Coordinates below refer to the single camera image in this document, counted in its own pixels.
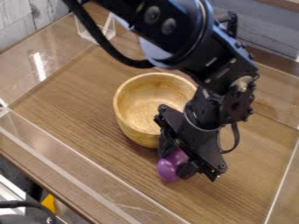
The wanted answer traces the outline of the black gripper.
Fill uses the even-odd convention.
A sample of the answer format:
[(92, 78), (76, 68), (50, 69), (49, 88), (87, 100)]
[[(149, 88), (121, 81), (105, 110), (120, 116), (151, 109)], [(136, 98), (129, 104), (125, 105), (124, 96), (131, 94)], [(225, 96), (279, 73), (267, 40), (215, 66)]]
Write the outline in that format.
[(179, 168), (179, 179), (189, 179), (195, 174), (216, 180), (228, 169), (224, 155), (231, 148), (220, 144), (220, 130), (229, 126), (239, 144), (239, 123), (253, 113), (256, 79), (259, 71), (251, 66), (223, 66), (200, 72), (181, 70), (199, 84), (183, 111), (161, 104), (153, 121), (160, 127), (157, 153), (165, 158), (176, 148), (188, 156)]

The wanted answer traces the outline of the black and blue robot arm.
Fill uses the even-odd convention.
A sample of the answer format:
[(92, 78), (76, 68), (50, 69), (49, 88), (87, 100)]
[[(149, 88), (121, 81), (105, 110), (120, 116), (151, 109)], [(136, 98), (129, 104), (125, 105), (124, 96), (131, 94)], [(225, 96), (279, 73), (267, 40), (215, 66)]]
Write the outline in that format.
[(235, 12), (216, 16), (209, 0), (95, 0), (140, 38), (144, 58), (128, 58), (111, 44), (77, 0), (63, 0), (91, 37), (123, 64), (179, 70), (199, 88), (183, 109), (160, 104), (159, 174), (167, 181), (225, 173), (228, 150), (220, 130), (235, 128), (253, 113), (257, 66), (237, 40)]

